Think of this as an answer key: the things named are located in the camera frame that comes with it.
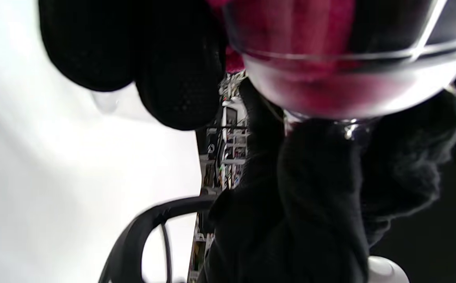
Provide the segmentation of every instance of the white wall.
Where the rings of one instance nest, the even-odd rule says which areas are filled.
[[[0,0],[0,282],[96,282],[136,214],[199,193],[194,133],[158,124],[134,86],[118,93],[103,115],[47,59],[36,0]],[[169,223],[174,277],[187,275],[194,222]],[[158,235],[145,271],[165,281]]]

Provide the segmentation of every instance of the shelf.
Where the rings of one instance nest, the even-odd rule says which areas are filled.
[[[227,147],[247,147],[247,143],[227,143]]]
[[[195,270],[190,271],[190,280],[198,279],[199,275],[200,275],[200,272],[197,272]]]
[[[241,137],[241,136],[249,136],[249,134],[227,134],[227,136]]]
[[[221,162],[222,164],[245,164],[245,159],[226,159]]]

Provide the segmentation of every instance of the gloved hand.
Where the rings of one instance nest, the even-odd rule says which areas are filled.
[[[204,0],[39,0],[45,50],[90,90],[134,82],[162,124],[193,130],[219,109],[227,40]]]
[[[284,138],[279,108],[248,79],[240,95],[248,160],[240,185],[210,211],[215,240],[198,282],[367,282],[368,248],[390,220],[438,197],[437,165],[456,142],[456,95],[381,119],[365,152],[326,120]]]

